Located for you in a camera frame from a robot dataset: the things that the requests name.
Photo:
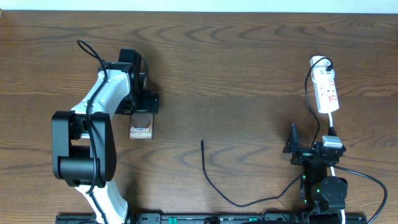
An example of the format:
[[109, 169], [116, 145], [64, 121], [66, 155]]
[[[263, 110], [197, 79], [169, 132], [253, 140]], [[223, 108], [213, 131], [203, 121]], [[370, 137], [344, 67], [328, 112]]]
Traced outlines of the Galaxy S25 Ultra smartphone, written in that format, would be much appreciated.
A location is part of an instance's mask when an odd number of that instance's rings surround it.
[[130, 119], [129, 139], [152, 140], [154, 136], [154, 115], [133, 114]]

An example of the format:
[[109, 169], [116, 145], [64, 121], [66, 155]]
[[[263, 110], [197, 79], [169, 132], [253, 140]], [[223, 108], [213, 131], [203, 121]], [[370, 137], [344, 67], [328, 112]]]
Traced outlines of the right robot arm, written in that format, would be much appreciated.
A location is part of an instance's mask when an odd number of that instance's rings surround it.
[[292, 165], [302, 166], [300, 194], [306, 209], [298, 216], [304, 223], [344, 223], [341, 211], [346, 208], [346, 179], [328, 174], [328, 168], [340, 161], [346, 151], [340, 138], [330, 128], [328, 135], [312, 147], [300, 147], [297, 128], [290, 126], [283, 153], [290, 154]]

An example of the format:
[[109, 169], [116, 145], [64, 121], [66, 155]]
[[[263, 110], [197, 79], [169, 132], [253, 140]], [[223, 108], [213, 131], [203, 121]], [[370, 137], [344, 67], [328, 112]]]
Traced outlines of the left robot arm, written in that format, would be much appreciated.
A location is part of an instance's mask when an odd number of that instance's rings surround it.
[[114, 115], [156, 114], [159, 96], [146, 89], [142, 56], [122, 49], [118, 61], [101, 59], [98, 78], [84, 99], [52, 116], [54, 176], [83, 194], [92, 215], [57, 215], [56, 223], [135, 223], [113, 177], [116, 145]]

